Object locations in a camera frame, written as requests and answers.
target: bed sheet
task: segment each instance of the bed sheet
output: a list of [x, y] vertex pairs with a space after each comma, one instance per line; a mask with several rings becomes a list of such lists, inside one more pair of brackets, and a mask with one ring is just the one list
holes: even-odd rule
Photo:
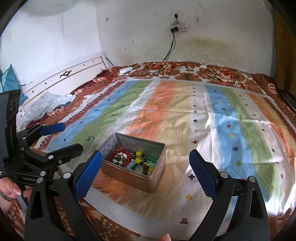
[[[270, 225], [287, 218], [295, 204], [295, 116], [273, 83], [226, 67], [170, 62], [158, 70], [159, 64], [133, 65], [127, 74], [156, 71], [133, 78], [118, 75], [118, 67], [107, 70], [74, 91], [71, 106], [40, 121], [64, 122], [67, 128], [40, 139], [39, 150], [83, 145], [71, 169], [113, 132], [166, 144], [166, 167], [152, 194], [97, 174], [81, 204], [104, 240], [153, 240], [164, 233], [190, 238], [212, 203], [189, 165], [192, 149], [234, 178], [255, 176], [268, 215], [281, 217], [270, 218]], [[220, 232], [227, 228], [235, 201]]]

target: black cross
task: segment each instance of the black cross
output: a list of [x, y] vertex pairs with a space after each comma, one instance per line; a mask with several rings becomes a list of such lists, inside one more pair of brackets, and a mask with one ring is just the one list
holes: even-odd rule
[[191, 174], [190, 176], [188, 176], [188, 178], [190, 178], [190, 180], [193, 180], [195, 178], [195, 176], [193, 176], [193, 174]]

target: power strip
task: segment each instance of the power strip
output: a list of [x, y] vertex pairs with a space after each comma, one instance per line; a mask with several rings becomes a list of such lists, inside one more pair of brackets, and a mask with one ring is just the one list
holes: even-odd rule
[[170, 28], [173, 28], [175, 32], [186, 32], [188, 31], [188, 26], [186, 24], [176, 24], [170, 26]]

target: teal pillow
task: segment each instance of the teal pillow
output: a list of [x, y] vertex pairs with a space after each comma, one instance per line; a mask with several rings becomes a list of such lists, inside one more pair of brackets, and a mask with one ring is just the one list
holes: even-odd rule
[[[20, 90], [20, 85], [17, 81], [17, 77], [15, 76], [15, 73], [13, 71], [12, 65], [8, 67], [8, 69], [1, 75], [1, 87], [0, 87], [0, 93], [9, 91], [9, 90]], [[23, 95], [23, 93], [20, 93], [20, 105], [22, 105], [25, 100], [28, 99], [27, 96]]]

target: silver screw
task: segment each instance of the silver screw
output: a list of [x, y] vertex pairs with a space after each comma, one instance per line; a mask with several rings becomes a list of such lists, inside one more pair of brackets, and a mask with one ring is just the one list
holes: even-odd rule
[[227, 172], [221, 172], [220, 176], [223, 178], [228, 178], [228, 173]]
[[66, 173], [63, 175], [63, 178], [65, 178], [65, 179], [68, 179], [69, 177], [71, 177], [71, 173], [70, 173], [70, 172], [66, 172]]
[[250, 176], [249, 180], [250, 180], [251, 182], [253, 182], [253, 183], [256, 182], [256, 178], [253, 177], [253, 176]]
[[43, 181], [43, 178], [42, 177], [40, 177], [40, 178], [37, 179], [37, 183], [41, 183], [42, 181]]

